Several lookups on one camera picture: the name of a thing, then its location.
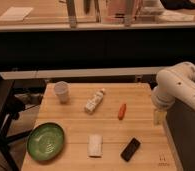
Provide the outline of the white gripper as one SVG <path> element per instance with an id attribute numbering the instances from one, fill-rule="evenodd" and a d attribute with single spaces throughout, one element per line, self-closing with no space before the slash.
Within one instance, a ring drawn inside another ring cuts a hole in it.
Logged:
<path id="1" fill-rule="evenodd" d="M 166 111 L 160 109 L 169 109 L 175 102 L 175 98 L 159 86 L 156 86 L 151 93 L 151 99 L 153 104 L 158 108 L 154 110 L 153 122 L 155 125 L 161 125 L 165 120 Z"/>

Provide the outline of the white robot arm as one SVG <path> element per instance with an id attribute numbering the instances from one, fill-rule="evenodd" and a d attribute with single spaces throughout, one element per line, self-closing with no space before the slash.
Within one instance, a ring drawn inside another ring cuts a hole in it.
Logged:
<path id="1" fill-rule="evenodd" d="M 165 67 L 156 75 L 157 85 L 151 92 L 154 124 L 160 125 L 175 100 L 178 99 L 195 110 L 195 65 L 181 62 Z"/>

